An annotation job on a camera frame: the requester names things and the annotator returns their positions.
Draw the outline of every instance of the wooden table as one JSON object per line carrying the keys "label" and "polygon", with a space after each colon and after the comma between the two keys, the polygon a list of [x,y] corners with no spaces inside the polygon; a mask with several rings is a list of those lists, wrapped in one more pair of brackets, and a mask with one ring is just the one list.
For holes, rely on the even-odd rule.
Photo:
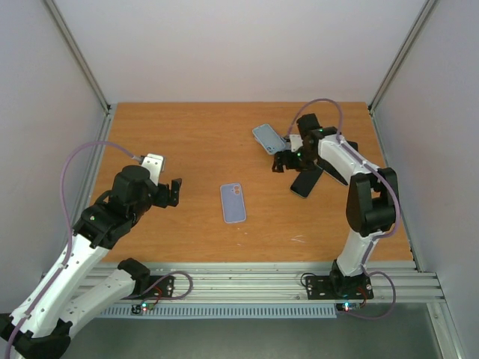
{"label": "wooden table", "polygon": [[[349,232],[345,217],[347,187],[323,174],[308,199],[290,192],[295,171],[275,174],[272,157],[251,130],[269,123],[284,134],[302,103],[121,103],[109,140],[137,155],[166,157],[160,182],[183,178],[178,207],[152,208],[106,257],[119,262],[281,262],[331,261]],[[344,134],[359,152],[383,165],[364,103],[343,103]],[[324,126],[335,126],[334,106],[315,112]],[[107,148],[94,197],[110,189],[115,174],[131,165],[123,153]],[[223,222],[219,187],[242,185],[247,219]],[[374,260],[410,260],[404,230],[379,242]]]}

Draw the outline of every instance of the wall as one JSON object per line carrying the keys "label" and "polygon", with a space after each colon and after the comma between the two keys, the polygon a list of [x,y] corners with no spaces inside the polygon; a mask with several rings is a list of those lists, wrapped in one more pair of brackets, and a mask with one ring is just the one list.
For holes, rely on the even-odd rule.
{"label": "wall", "polygon": [[111,103],[372,100],[424,0],[57,0]]}
{"label": "wall", "polygon": [[[41,1],[0,11],[0,313],[20,304],[59,255],[66,227],[58,184],[103,113]],[[67,176],[72,209],[86,154]]]}
{"label": "wall", "polygon": [[405,216],[467,358],[479,352],[479,2],[442,0],[377,111]]}

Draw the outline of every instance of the purple cable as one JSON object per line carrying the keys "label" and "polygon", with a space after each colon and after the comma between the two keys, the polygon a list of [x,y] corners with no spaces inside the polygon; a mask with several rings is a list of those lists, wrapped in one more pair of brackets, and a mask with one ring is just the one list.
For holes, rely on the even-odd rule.
{"label": "purple cable", "polygon": [[63,211],[63,215],[64,215],[64,218],[65,218],[65,221],[67,223],[67,229],[68,229],[68,232],[67,232],[67,250],[66,250],[66,254],[65,254],[65,258],[63,259],[62,261],[62,267],[59,267],[56,272],[53,274],[53,276],[48,280],[48,282],[46,283],[46,285],[44,286],[44,288],[42,288],[42,290],[38,293],[37,297],[31,302],[30,306],[27,308],[27,310],[25,311],[25,316],[23,318],[21,318],[18,322],[18,324],[15,326],[15,328],[13,329],[12,331],[12,334],[10,335],[10,337],[8,338],[8,342],[7,342],[7,348],[5,349],[5,356],[4,356],[4,359],[10,359],[10,353],[11,353],[11,349],[12,349],[12,346],[13,346],[13,341],[15,340],[15,336],[18,334],[18,332],[20,331],[22,325],[25,323],[26,319],[28,318],[28,316],[30,316],[31,312],[33,311],[33,309],[35,309],[35,307],[37,306],[38,302],[41,300],[41,298],[44,297],[44,295],[46,294],[46,292],[48,292],[48,289],[53,285],[53,283],[56,281],[56,279],[58,278],[58,276],[60,275],[61,271],[63,270],[63,268],[68,264],[68,260],[70,259],[70,255],[72,253],[72,249],[73,249],[73,239],[72,239],[72,236],[73,236],[73,229],[72,229],[72,225],[70,223],[70,216],[68,215],[68,211],[67,211],[67,204],[65,203],[65,193],[64,193],[64,180],[65,180],[65,174],[67,172],[67,169],[68,169],[68,166],[69,164],[71,163],[73,157],[76,156],[76,154],[82,150],[84,150],[85,148],[89,148],[89,147],[92,147],[92,146],[97,146],[97,145],[103,145],[103,146],[111,146],[111,147],[115,147],[115,148],[118,148],[119,150],[123,151],[125,154],[127,154],[130,158],[136,160],[136,161],[140,161],[141,159],[135,155],[133,155],[130,151],[126,150],[125,148],[123,148],[122,146],[120,146],[119,144],[116,144],[114,142],[110,142],[110,141],[94,141],[94,142],[87,142],[86,144],[83,144],[81,146],[78,146],[76,149],[74,149],[72,151],[72,153],[67,157],[67,159],[65,160],[65,163],[63,165],[63,168],[61,169],[61,175],[60,175],[60,201],[61,201],[61,209]]}
{"label": "purple cable", "polygon": [[338,141],[339,145],[341,147],[343,147],[358,163],[361,163],[364,166],[364,168],[366,168],[374,176],[376,176],[376,178],[386,187],[386,189],[388,190],[389,194],[391,195],[392,201],[394,203],[394,210],[395,210],[395,214],[396,214],[394,228],[389,233],[383,233],[383,234],[379,234],[377,236],[374,236],[371,239],[371,243],[368,245],[368,247],[366,249],[366,252],[364,253],[364,256],[361,259],[361,268],[362,268],[362,271],[365,275],[367,275],[368,277],[372,277],[373,275],[380,274],[384,278],[386,278],[388,280],[388,282],[391,284],[391,289],[392,289],[391,306],[389,307],[389,309],[384,314],[382,314],[380,316],[362,316],[361,314],[345,312],[345,313],[347,313],[351,316],[354,316],[356,318],[361,318],[361,319],[366,319],[366,320],[383,319],[383,318],[389,316],[389,314],[392,313],[392,310],[394,309],[394,306],[396,305],[396,299],[397,299],[396,287],[395,287],[391,277],[389,277],[385,272],[383,272],[383,271],[372,271],[371,273],[367,273],[365,265],[366,265],[366,262],[367,262],[367,258],[369,257],[371,251],[373,250],[374,243],[381,238],[391,237],[397,232],[397,229],[399,228],[399,222],[400,222],[399,200],[397,199],[397,196],[394,193],[394,190],[392,189],[391,185],[389,185],[388,181],[386,181],[385,178],[383,176],[381,176],[379,174],[379,172],[369,164],[369,161],[367,159],[362,157],[356,150],[354,150],[347,143],[346,140],[344,140],[344,138],[341,134],[341,131],[343,129],[343,124],[344,124],[343,109],[341,108],[341,105],[339,103],[337,103],[336,101],[334,101],[333,99],[313,99],[312,101],[305,103],[299,109],[299,111],[296,113],[296,116],[294,117],[293,121],[291,122],[290,128],[287,130],[287,135],[289,135],[291,133],[291,131],[293,129],[293,126],[294,126],[294,123],[296,122],[299,115],[305,110],[305,108],[307,108],[309,105],[312,105],[313,103],[316,103],[316,102],[330,102],[338,109],[338,111],[339,111],[339,124],[338,124],[338,131],[336,132],[336,140]]}
{"label": "purple cable", "polygon": [[155,281],[155,283],[153,283],[151,286],[149,286],[148,288],[146,288],[142,294],[140,295],[130,295],[128,297],[126,297],[125,299],[135,299],[135,298],[138,298],[138,297],[141,297],[143,294],[145,293],[148,293],[149,291],[151,291],[156,285],[158,285],[159,282],[161,282],[162,280],[168,278],[170,275],[173,275],[173,274],[181,274],[181,275],[184,275],[186,277],[186,279],[188,280],[189,282],[189,287],[188,287],[188,290],[182,294],[182,295],[179,295],[177,297],[171,297],[171,298],[165,298],[165,300],[167,301],[179,301],[183,298],[185,298],[189,293],[192,292],[193,290],[193,278],[191,275],[189,275],[188,273],[186,273],[185,271],[172,271],[168,274],[165,274],[164,276],[162,276],[160,279],[158,279],[157,281]]}

